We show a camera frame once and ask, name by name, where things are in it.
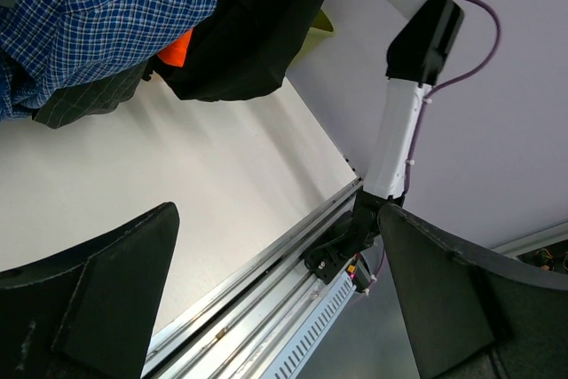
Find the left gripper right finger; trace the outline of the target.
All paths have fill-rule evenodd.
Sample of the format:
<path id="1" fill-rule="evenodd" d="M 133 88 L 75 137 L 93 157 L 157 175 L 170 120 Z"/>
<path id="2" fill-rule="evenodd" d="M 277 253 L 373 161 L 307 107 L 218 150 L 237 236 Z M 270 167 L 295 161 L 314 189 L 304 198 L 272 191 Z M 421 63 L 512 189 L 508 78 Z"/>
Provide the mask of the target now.
<path id="1" fill-rule="evenodd" d="M 396 205 L 379 228 L 422 378 L 565 378 L 567 277 Z"/>

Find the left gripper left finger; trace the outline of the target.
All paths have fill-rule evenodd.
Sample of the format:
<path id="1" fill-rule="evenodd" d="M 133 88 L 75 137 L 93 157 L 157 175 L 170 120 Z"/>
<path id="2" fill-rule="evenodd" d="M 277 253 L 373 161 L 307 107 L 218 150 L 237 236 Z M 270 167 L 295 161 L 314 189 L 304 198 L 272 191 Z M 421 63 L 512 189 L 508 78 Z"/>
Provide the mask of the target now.
<path id="1" fill-rule="evenodd" d="M 165 202 L 1 273 L 3 378 L 139 378 L 178 237 Z"/>

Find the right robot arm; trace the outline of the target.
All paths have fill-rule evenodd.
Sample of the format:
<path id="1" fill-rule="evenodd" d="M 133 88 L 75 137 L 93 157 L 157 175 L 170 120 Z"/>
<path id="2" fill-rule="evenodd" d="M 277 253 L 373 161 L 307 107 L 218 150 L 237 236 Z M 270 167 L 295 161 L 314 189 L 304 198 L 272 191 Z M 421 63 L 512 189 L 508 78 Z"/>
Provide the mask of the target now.
<path id="1" fill-rule="evenodd" d="M 463 9 L 454 0 L 387 1 L 407 24 L 386 54 L 386 103 L 375 154 L 352 211 L 343 214 L 303 253 L 306 268 L 326 284 L 372 245 L 380 232 L 379 210 L 386 204 L 403 204 L 422 111 L 464 18 Z"/>

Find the black shirt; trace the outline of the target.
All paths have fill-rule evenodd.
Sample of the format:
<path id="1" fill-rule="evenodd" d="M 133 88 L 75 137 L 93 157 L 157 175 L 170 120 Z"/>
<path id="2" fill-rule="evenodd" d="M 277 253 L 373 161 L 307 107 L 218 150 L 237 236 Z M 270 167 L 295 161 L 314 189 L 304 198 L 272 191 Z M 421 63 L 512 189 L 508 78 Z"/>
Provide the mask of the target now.
<path id="1" fill-rule="evenodd" d="M 153 57 L 158 75 L 181 100 L 240 101 L 278 90 L 324 0 L 217 0 L 193 31 L 182 67 Z"/>

